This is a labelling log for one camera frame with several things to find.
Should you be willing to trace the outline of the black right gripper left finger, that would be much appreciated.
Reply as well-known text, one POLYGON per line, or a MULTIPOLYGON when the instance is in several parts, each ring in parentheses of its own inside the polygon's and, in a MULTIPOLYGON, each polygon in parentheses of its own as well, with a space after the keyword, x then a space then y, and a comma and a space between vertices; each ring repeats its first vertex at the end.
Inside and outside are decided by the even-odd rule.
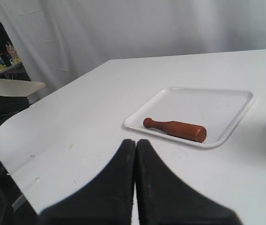
POLYGON ((135 141, 125 139, 87 185, 44 209, 40 225, 129 225, 134 195, 135 141))

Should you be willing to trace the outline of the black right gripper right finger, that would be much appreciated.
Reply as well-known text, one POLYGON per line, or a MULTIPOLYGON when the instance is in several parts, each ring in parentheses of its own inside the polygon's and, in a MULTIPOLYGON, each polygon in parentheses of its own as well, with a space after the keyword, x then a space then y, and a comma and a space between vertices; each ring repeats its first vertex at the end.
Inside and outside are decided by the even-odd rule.
POLYGON ((184 183, 149 140, 137 142, 135 184, 141 225, 240 225, 231 209, 184 183))

